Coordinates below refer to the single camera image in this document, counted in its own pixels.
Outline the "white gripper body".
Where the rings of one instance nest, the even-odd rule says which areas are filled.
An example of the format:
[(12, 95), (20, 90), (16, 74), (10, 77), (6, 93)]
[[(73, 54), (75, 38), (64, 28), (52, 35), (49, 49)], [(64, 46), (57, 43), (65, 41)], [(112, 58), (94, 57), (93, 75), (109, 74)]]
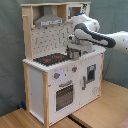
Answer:
[(82, 52), (92, 51), (92, 44), (89, 41), (79, 40), (73, 34), (68, 36), (68, 41), (70, 48), (81, 50)]

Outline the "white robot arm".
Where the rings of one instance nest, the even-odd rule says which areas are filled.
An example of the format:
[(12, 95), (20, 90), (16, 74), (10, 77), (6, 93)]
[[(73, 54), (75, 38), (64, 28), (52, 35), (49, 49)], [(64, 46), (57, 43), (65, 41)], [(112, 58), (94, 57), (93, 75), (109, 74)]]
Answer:
[(73, 28), (74, 32), (68, 36), (72, 43), (75, 43), (76, 40), (84, 40), (128, 54), (128, 32), (101, 34), (99, 33), (99, 22), (85, 14), (73, 17)]

